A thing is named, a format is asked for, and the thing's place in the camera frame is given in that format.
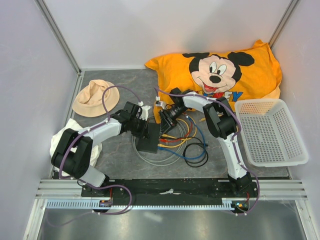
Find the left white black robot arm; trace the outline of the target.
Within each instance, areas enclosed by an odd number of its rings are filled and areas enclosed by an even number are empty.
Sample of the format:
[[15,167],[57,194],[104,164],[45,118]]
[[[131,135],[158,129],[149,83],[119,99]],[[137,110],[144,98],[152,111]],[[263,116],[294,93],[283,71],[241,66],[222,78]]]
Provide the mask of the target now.
[[109,177],[91,166],[93,147],[103,141],[131,132],[137,138],[148,137],[149,105],[143,102],[126,102],[123,109],[107,114],[107,118],[81,130],[66,129],[51,158],[51,164],[59,169],[59,178],[74,178],[92,187],[99,197],[110,191]]

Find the black network switch box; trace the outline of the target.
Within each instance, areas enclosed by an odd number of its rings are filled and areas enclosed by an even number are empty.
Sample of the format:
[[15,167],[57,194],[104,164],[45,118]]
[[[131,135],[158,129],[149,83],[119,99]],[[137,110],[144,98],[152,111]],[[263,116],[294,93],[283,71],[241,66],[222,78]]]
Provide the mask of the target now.
[[160,138],[161,125],[149,123],[146,128],[146,135],[137,141],[136,149],[141,152],[156,154]]

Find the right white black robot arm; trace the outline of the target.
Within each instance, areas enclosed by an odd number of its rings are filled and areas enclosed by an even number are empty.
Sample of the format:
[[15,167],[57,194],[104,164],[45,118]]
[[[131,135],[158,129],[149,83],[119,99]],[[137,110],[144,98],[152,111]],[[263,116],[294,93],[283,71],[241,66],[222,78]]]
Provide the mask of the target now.
[[190,90],[181,92],[179,88],[166,94],[173,100],[173,106],[159,111],[161,129],[164,132],[171,130],[177,124],[176,119],[188,109],[204,113],[208,130],[219,141],[224,153],[230,193],[240,197],[245,192],[255,191],[257,187],[252,181],[238,145],[240,122],[226,98],[210,98]]

